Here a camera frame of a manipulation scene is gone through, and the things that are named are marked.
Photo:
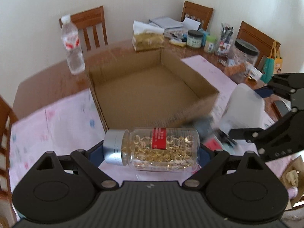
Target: red bottle label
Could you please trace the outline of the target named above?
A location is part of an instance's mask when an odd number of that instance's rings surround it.
[[[165,128],[154,128],[152,136],[152,149],[166,149],[167,130]]]

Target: silver bottle cap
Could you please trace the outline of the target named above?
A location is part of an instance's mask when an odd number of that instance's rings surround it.
[[[103,141],[103,155],[106,163],[123,166],[121,145],[125,132],[126,130],[122,129],[109,129],[106,132]]]

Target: plastic pill bottle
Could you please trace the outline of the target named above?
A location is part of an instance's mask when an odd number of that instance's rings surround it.
[[[104,160],[133,170],[193,172],[200,139],[193,128],[110,129],[104,137]]]

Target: wooden table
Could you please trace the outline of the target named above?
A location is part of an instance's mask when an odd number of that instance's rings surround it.
[[[180,58],[201,55],[216,67],[221,70],[223,69],[223,66],[218,62],[217,57],[213,54],[205,53],[202,48],[181,48],[169,44],[168,40],[166,40],[165,48]],[[102,46],[98,49],[89,51],[84,56],[85,64],[86,67],[90,67],[107,61],[114,61],[118,57],[127,54],[136,54],[131,40]],[[260,88],[264,84],[262,81],[256,83],[255,81],[247,81],[245,78],[238,80],[237,82],[244,82],[253,89]],[[88,87],[86,73],[83,72],[77,76],[72,75],[66,61],[63,61],[23,81],[18,87],[13,104],[13,111],[19,119],[22,119],[46,105],[78,93]],[[278,97],[275,95],[265,99],[265,111],[275,121],[277,121],[277,116],[271,103],[277,99]]]

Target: teal paper bag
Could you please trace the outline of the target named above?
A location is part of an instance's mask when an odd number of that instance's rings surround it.
[[[279,70],[281,72],[281,69],[279,68],[278,71],[274,73],[275,65],[282,67],[283,63],[283,59],[280,57],[280,50],[278,50],[278,52],[276,51],[276,45],[277,41],[274,41],[270,51],[270,56],[265,60],[265,64],[262,70],[263,75],[261,77],[261,81],[264,83],[268,83],[271,80],[273,74],[279,74]]]
[[[275,66],[275,59],[273,58],[266,58],[263,70],[262,70],[262,77],[261,77],[261,81],[263,81],[264,83],[268,83],[273,75],[273,68]]]

